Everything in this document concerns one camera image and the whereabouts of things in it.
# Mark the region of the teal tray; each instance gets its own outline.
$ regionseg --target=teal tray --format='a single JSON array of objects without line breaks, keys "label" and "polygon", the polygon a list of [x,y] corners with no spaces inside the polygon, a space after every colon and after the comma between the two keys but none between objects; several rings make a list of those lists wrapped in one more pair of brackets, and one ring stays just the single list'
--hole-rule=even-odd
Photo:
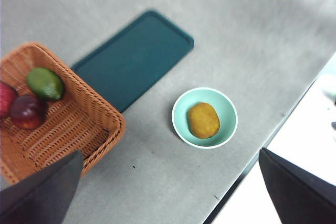
[{"label": "teal tray", "polygon": [[72,69],[123,112],[193,47],[191,36],[151,10]]}]

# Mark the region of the wicker basket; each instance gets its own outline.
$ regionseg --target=wicker basket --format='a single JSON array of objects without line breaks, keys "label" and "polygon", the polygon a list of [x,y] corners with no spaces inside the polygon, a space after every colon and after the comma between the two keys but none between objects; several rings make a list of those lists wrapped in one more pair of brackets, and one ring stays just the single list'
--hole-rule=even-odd
[{"label": "wicker basket", "polygon": [[59,75],[65,94],[59,101],[48,102],[47,120],[35,130],[21,130],[10,118],[1,120],[1,173],[11,184],[74,150],[83,153],[84,175],[125,132],[121,113],[40,44],[24,44],[2,59],[1,80],[20,95],[31,94],[26,75],[34,67],[46,67]]}]

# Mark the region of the bowl rim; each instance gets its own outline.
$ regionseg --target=bowl rim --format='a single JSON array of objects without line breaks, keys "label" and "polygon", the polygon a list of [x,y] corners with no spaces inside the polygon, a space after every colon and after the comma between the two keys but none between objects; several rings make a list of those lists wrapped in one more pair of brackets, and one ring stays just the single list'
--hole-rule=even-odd
[{"label": "bowl rim", "polygon": [[[197,144],[194,144],[190,141],[188,141],[187,139],[185,139],[178,131],[176,125],[175,125],[175,119],[174,119],[174,114],[175,114],[175,109],[176,109],[176,106],[177,104],[179,103],[180,99],[182,97],[184,97],[185,95],[187,95],[188,93],[191,93],[193,91],[196,91],[196,90],[210,90],[210,91],[213,91],[213,92],[216,92],[218,94],[220,94],[221,96],[223,96],[229,103],[230,105],[232,106],[234,112],[235,112],[235,117],[236,117],[236,124],[235,124],[235,128],[234,130],[232,131],[231,135],[227,138],[227,140],[225,140],[224,142],[220,143],[220,144],[217,144],[217,145],[213,145],[213,146],[201,146],[201,145],[197,145]],[[216,90],[216,89],[213,89],[213,88],[208,88],[208,87],[199,87],[199,88],[193,88],[193,89],[189,89],[187,91],[185,91],[183,94],[181,94],[179,96],[179,98],[176,100],[176,102],[174,103],[174,107],[173,107],[173,110],[172,110],[172,122],[173,122],[173,126],[174,126],[174,129],[175,129],[175,132],[178,134],[178,136],[187,144],[193,146],[193,147],[196,147],[196,148],[200,148],[200,149],[214,149],[214,148],[217,148],[217,147],[220,147],[224,144],[226,144],[227,142],[229,142],[231,140],[231,138],[233,137],[233,135],[236,133],[236,130],[237,130],[237,127],[238,127],[238,114],[237,114],[237,110],[236,110],[236,107],[235,105],[233,104],[233,102],[231,101],[231,99],[223,94],[222,92]]]}]

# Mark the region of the red apple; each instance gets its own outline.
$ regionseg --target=red apple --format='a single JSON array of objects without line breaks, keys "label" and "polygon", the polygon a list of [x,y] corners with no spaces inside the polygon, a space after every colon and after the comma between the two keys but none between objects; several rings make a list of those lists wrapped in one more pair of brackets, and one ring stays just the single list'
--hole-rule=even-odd
[{"label": "red apple", "polygon": [[10,116],[12,123],[26,130],[39,127],[46,118],[47,103],[30,94],[18,97],[12,104]]},{"label": "red apple", "polygon": [[17,98],[16,91],[4,82],[0,82],[0,118],[8,116],[10,107]]}]

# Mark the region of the mint green bowl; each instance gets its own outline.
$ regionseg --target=mint green bowl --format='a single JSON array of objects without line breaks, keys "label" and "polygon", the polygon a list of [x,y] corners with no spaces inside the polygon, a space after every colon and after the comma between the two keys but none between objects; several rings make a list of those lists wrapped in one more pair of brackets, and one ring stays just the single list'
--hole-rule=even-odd
[{"label": "mint green bowl", "polygon": [[[187,121],[189,109],[200,103],[209,103],[217,112],[220,128],[216,135],[200,139],[191,134]],[[212,149],[227,143],[235,134],[238,125],[238,116],[232,101],[211,88],[195,88],[182,94],[174,104],[172,121],[179,137],[187,144],[202,149]]]}]

